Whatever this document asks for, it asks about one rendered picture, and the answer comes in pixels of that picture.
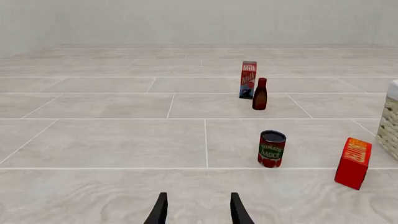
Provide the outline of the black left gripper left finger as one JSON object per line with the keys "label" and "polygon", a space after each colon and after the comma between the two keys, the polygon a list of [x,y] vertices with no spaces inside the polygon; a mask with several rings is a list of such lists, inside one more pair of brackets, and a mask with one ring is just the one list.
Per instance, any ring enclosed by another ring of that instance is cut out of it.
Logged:
{"label": "black left gripper left finger", "polygon": [[168,211],[167,193],[161,192],[144,224],[165,224]]}

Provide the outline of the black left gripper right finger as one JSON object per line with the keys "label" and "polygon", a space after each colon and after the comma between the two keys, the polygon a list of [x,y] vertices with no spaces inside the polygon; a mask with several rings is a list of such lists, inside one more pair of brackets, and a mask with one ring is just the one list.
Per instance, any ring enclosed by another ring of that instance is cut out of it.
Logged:
{"label": "black left gripper right finger", "polygon": [[233,224],[254,224],[236,192],[231,193],[230,211]]}

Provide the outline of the tomato sauce tin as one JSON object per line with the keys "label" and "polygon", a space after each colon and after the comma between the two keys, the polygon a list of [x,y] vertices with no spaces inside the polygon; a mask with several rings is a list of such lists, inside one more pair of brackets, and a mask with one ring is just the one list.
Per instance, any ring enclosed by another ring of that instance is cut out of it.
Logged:
{"label": "tomato sauce tin", "polygon": [[286,136],[274,130],[261,132],[257,161],[268,168],[280,167],[284,153]]}

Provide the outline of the dark red sauce bottle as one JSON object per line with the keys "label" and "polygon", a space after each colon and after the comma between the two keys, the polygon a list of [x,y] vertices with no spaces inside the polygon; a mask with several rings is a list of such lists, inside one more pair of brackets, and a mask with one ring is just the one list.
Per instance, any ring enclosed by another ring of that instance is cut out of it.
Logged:
{"label": "dark red sauce bottle", "polygon": [[267,79],[259,78],[258,86],[252,99],[252,108],[254,110],[265,110],[267,106]]}

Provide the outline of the woven white basket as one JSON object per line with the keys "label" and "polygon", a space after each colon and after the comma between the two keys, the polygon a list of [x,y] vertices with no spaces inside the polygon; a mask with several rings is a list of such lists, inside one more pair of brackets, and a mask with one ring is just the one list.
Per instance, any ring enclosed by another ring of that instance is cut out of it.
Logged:
{"label": "woven white basket", "polygon": [[376,141],[398,160],[398,80],[390,82]]}

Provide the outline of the red printed food box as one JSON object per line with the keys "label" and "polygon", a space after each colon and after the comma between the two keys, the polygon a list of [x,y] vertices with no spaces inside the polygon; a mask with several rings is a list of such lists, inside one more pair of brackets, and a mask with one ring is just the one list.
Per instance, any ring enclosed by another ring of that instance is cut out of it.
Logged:
{"label": "red printed food box", "polygon": [[335,182],[360,190],[369,167],[372,144],[348,138],[336,170]]}

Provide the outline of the milk carton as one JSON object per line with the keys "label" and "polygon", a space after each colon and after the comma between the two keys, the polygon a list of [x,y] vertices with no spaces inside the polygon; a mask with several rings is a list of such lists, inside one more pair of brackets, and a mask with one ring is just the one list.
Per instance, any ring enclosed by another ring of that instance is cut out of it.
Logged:
{"label": "milk carton", "polygon": [[254,86],[256,82],[257,62],[244,61],[241,70],[241,81],[239,88],[239,97],[244,99],[253,99]]}

